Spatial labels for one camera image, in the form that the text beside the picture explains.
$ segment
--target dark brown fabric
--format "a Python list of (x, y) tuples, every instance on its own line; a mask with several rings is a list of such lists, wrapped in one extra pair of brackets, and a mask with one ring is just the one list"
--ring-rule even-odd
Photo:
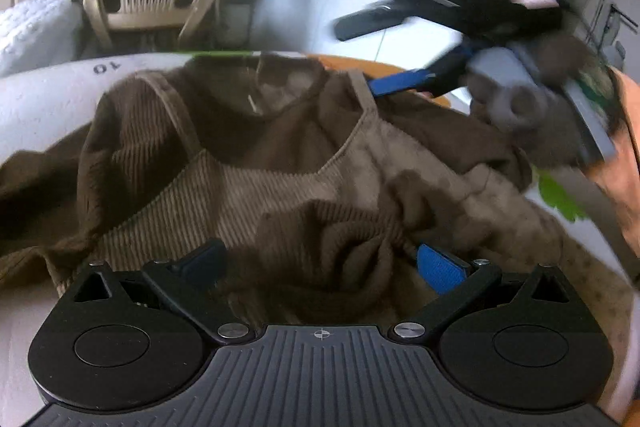
[(414, 171), (401, 172), (391, 180), (380, 192), (378, 207), (401, 223), (414, 245), (453, 252), (466, 261), (476, 259), (472, 251), (493, 230), (490, 223), (469, 217), (444, 190), (431, 188)]
[[(246, 102), (248, 90), (259, 99), (256, 83), (282, 87), (298, 77), (310, 87), (269, 116), (247, 114), (219, 96), (228, 100), (228, 93), (237, 92)], [(362, 112), (345, 77), (311, 59), (197, 59), (168, 80), (184, 100), (201, 144), (223, 163), (243, 168), (316, 171), (345, 142)], [(490, 126), (407, 93), (378, 105), (385, 120), (455, 172), (486, 163), (517, 187), (529, 184), (529, 167)], [(140, 79), (124, 81), (101, 98), (91, 125), (46, 153), (18, 152), (2, 165), (0, 255), (28, 247), (54, 257), (72, 251), (68, 263), (55, 263), (72, 269), (96, 237), (148, 204), (187, 161), (161, 99)]]
[(584, 42), (566, 32), (540, 37), (533, 47), (534, 60), (545, 86), (560, 87), (569, 77), (575, 77), (591, 56)]
[(241, 316), (304, 324), (408, 317), (435, 298), (415, 274), (415, 245), (391, 213), (311, 201), (265, 216), (255, 247), (232, 249), (234, 273), (220, 286)]

